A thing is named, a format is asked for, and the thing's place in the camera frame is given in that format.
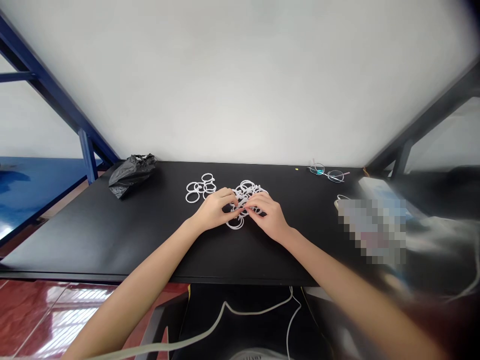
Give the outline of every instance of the blue bed frame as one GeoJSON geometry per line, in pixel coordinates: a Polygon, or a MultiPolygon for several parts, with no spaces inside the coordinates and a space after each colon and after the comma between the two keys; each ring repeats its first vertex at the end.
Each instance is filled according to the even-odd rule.
{"type": "Polygon", "coordinates": [[[93,183],[99,163],[108,168],[119,157],[1,13],[0,54],[17,71],[0,73],[0,83],[28,82],[78,134],[83,154],[83,159],[0,157],[1,246],[82,181],[93,183]]]}

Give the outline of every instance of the white cable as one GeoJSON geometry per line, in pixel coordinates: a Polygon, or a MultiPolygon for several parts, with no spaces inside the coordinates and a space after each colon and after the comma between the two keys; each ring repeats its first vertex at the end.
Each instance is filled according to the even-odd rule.
{"type": "Polygon", "coordinates": [[[457,300],[459,298],[462,298],[468,295],[477,286],[477,284],[480,281],[480,236],[478,234],[473,244],[473,247],[474,247],[475,268],[476,268],[475,278],[465,290],[463,290],[458,295],[455,295],[454,297],[449,298],[447,301],[445,301],[446,303],[452,302],[453,300],[457,300]]]}
{"type": "Polygon", "coordinates": [[[300,301],[298,301],[294,294],[293,294],[293,290],[292,290],[292,294],[291,296],[295,299],[295,301],[298,303],[298,307],[296,308],[295,312],[293,313],[291,319],[290,319],[290,322],[288,323],[288,328],[286,329],[286,356],[288,357],[288,360],[290,360],[290,351],[289,351],[289,333],[290,333],[290,326],[292,326],[292,321],[294,320],[294,317],[295,315],[297,315],[297,313],[299,312],[299,310],[302,308],[302,304],[300,303],[300,301]]]}
{"type": "Polygon", "coordinates": [[[124,350],[119,350],[119,351],[114,351],[110,352],[108,354],[104,355],[99,355],[99,356],[94,356],[91,357],[90,360],[120,360],[120,359],[126,359],[130,358],[133,356],[137,356],[140,354],[145,354],[145,353],[152,353],[152,352],[168,352],[168,351],[173,351],[173,350],[178,350],[184,347],[187,347],[189,345],[192,345],[200,340],[205,339],[207,336],[209,336],[217,327],[217,325],[220,322],[220,319],[222,318],[222,315],[224,313],[225,307],[230,310],[235,315],[242,315],[242,316],[249,316],[249,315],[262,315],[265,313],[268,313],[269,311],[272,311],[286,303],[288,303],[291,299],[295,299],[295,301],[300,305],[299,308],[296,309],[296,311],[293,313],[293,316],[290,319],[290,323],[288,324],[288,329],[286,331],[286,352],[288,355],[288,360],[290,360],[290,353],[289,353],[289,332],[290,332],[290,326],[292,325],[292,321],[294,320],[295,315],[297,312],[300,310],[302,305],[300,302],[295,298],[294,296],[294,290],[290,286],[290,296],[288,299],[279,302],[277,305],[274,305],[272,307],[269,307],[268,309],[262,310],[262,311],[253,311],[253,312],[240,312],[232,309],[232,307],[229,305],[228,302],[224,301],[223,304],[221,305],[220,313],[218,314],[218,317],[216,318],[215,322],[213,325],[205,332],[191,337],[187,340],[182,340],[178,342],[173,342],[173,343],[161,343],[161,342],[156,342],[148,345],[142,345],[142,346],[136,346],[136,347],[131,347],[128,349],[124,350]]]}

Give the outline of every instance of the right hand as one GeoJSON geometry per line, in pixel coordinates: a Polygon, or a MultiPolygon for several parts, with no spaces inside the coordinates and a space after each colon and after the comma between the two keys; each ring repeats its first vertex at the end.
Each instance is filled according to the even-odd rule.
{"type": "Polygon", "coordinates": [[[292,228],[285,221],[280,204],[273,201],[270,195],[264,191],[250,196],[243,207],[253,221],[255,221],[269,237],[278,243],[285,239],[292,231],[292,228]],[[260,208],[266,215],[260,216],[251,209],[252,207],[260,208]]]}

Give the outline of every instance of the black plastic bag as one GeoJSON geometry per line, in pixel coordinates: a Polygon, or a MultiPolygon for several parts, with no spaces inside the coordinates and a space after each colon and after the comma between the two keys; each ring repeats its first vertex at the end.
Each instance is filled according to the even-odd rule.
{"type": "Polygon", "coordinates": [[[155,168],[155,156],[131,155],[110,176],[108,187],[117,197],[122,198],[134,185],[144,182],[155,168]]]}

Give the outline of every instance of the left hand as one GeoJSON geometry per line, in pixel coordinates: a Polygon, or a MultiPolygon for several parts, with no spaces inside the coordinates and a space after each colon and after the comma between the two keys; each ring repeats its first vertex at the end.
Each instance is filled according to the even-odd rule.
{"type": "Polygon", "coordinates": [[[208,195],[201,204],[197,212],[191,217],[191,220],[204,232],[205,230],[216,228],[235,219],[244,210],[239,208],[232,212],[223,212],[222,208],[233,203],[239,205],[232,189],[224,187],[208,195]]]}

